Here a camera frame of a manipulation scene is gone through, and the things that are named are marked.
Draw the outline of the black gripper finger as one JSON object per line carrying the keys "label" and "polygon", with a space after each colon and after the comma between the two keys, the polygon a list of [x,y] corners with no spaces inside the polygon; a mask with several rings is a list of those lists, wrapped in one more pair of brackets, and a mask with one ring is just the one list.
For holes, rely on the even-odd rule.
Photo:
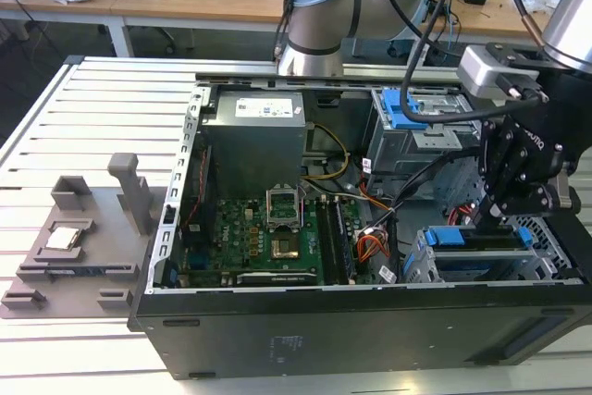
{"label": "black gripper finger", "polygon": [[501,219],[509,188],[527,156],[521,134],[511,116],[483,122],[478,171],[485,195],[475,210],[475,227],[480,232],[492,231]]}
{"label": "black gripper finger", "polygon": [[577,215],[580,211],[581,200],[566,176],[545,183],[517,183],[501,200],[501,212],[505,216]]}

